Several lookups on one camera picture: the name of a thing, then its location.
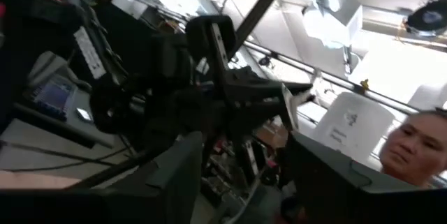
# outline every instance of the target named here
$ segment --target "white cylinder container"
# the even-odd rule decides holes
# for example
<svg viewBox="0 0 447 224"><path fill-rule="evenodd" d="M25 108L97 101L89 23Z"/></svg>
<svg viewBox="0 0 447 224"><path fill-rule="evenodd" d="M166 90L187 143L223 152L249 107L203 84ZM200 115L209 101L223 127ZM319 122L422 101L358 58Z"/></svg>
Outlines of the white cylinder container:
<svg viewBox="0 0 447 224"><path fill-rule="evenodd" d="M364 163L393 119L378 103L344 92L315 127L312 139Z"/></svg>

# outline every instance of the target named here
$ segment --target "desk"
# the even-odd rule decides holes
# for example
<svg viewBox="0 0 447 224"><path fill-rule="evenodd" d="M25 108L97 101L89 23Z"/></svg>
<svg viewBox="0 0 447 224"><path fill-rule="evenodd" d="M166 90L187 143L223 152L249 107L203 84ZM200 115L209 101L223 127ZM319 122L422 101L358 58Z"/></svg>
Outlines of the desk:
<svg viewBox="0 0 447 224"><path fill-rule="evenodd" d="M71 109L67 112L66 122L53 119L21 103L14 104L12 116L85 147L92 148L95 144L114 147L114 135L102 133L94 124L80 120L75 113L78 107L90 111L89 94L81 90L77 90L75 93Z"/></svg>

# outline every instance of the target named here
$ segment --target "white paper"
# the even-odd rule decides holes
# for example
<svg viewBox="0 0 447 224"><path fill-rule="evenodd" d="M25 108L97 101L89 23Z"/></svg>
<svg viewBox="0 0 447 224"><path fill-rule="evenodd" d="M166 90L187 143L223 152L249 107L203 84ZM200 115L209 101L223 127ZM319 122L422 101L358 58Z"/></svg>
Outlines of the white paper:
<svg viewBox="0 0 447 224"><path fill-rule="evenodd" d="M89 35L84 27L81 27L76 33L74 33L76 42L78 42L79 48L82 51L82 55L89 66L90 72L94 79L98 79L106 74L103 63L99 59L98 53L90 41Z"/></svg>

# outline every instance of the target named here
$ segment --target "window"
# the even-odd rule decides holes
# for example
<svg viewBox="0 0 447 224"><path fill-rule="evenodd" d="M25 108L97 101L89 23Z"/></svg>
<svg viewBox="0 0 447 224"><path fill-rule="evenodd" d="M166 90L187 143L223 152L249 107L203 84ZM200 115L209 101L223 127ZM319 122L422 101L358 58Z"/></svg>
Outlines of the window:
<svg viewBox="0 0 447 224"><path fill-rule="evenodd" d="M349 80L358 84L368 79L372 91L408 103L421 85L445 84L446 65L444 52L384 41L366 54Z"/></svg>
<svg viewBox="0 0 447 224"><path fill-rule="evenodd" d="M249 52L258 63L265 58L265 54L255 50L249 49ZM310 83L310 76L308 73L273 58L270 58L270 63L268 65L260 64L260 67L267 74L275 77L277 80L282 80L285 82Z"/></svg>

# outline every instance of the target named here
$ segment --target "electronic equipment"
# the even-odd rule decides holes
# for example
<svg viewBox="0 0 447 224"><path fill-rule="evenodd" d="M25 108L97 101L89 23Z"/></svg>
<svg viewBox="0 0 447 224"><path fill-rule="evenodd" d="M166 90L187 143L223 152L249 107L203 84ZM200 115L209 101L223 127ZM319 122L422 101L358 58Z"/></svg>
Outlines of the electronic equipment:
<svg viewBox="0 0 447 224"><path fill-rule="evenodd" d="M408 16L404 23L408 33L420 37L434 37L447 30L447 0L431 0Z"/></svg>
<svg viewBox="0 0 447 224"><path fill-rule="evenodd" d="M444 215L446 190L417 188L299 133L289 135L286 153L313 223L429 223Z"/></svg>
<svg viewBox="0 0 447 224"><path fill-rule="evenodd" d="M70 80L54 74L37 87L25 91L23 103L49 117L66 121L77 89Z"/></svg>
<svg viewBox="0 0 447 224"><path fill-rule="evenodd" d="M202 135L190 133L162 154L135 157L141 166L105 189L0 191L8 202L0 219L189 224L200 188L201 152Z"/></svg>

